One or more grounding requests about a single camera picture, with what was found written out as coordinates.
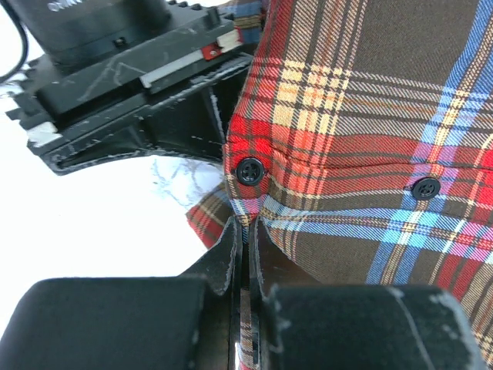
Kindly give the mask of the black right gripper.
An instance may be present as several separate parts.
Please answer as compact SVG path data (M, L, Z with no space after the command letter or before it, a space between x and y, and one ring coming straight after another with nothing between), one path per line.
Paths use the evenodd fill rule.
M185 1L8 1L42 55L8 113L59 176L141 156L221 163L252 57L234 17Z

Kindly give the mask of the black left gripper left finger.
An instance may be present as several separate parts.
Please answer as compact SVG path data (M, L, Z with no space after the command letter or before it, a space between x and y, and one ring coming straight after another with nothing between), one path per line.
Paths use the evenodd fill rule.
M241 226L230 217L218 241L182 273L207 282L196 336L195 369L240 367L242 259Z

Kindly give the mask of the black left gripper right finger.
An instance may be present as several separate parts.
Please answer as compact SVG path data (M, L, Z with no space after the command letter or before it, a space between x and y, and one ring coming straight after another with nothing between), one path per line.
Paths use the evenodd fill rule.
M283 346L278 334L283 320L277 316L271 291L320 282L275 245L261 217L250 227L249 265L254 364L258 369L281 369Z

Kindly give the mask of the red brown plaid shirt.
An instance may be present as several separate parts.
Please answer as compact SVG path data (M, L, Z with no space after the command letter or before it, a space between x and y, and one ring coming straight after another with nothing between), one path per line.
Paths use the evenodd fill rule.
M229 1L253 64L193 207L333 284L431 284L492 363L492 3Z

